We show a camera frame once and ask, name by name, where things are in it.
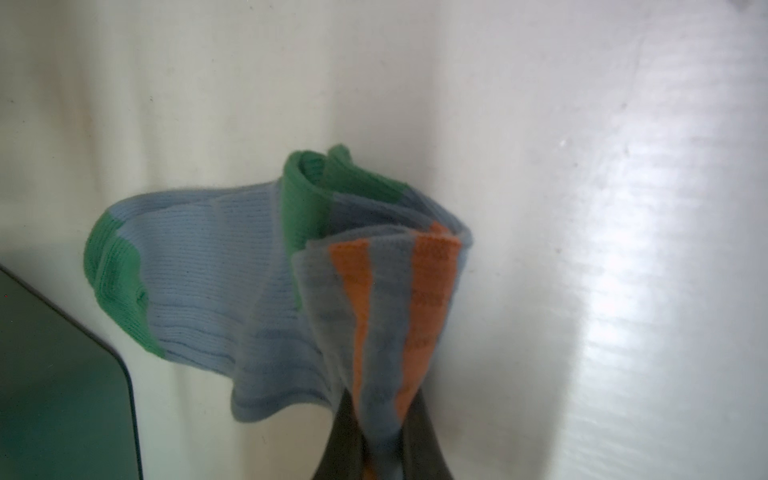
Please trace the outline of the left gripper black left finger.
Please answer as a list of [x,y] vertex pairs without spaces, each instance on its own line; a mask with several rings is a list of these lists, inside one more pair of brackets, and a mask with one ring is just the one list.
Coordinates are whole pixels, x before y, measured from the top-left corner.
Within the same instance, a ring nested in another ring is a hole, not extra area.
[[345,391],[313,480],[362,480],[365,441],[358,425],[352,396]]

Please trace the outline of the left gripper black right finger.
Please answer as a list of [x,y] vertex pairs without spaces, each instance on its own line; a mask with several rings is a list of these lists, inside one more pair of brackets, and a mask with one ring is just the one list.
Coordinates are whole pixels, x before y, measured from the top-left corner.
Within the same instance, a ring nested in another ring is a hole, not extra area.
[[403,422],[402,464],[405,480],[453,480],[421,390]]

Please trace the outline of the blue grey sock green toe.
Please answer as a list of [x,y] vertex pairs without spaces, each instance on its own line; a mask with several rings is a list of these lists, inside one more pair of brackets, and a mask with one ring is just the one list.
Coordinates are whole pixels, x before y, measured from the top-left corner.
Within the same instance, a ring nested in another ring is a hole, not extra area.
[[228,377],[236,420],[346,407],[363,477],[403,479],[403,428],[471,244],[439,203],[337,145],[292,153],[271,182],[119,201],[83,268],[142,348]]

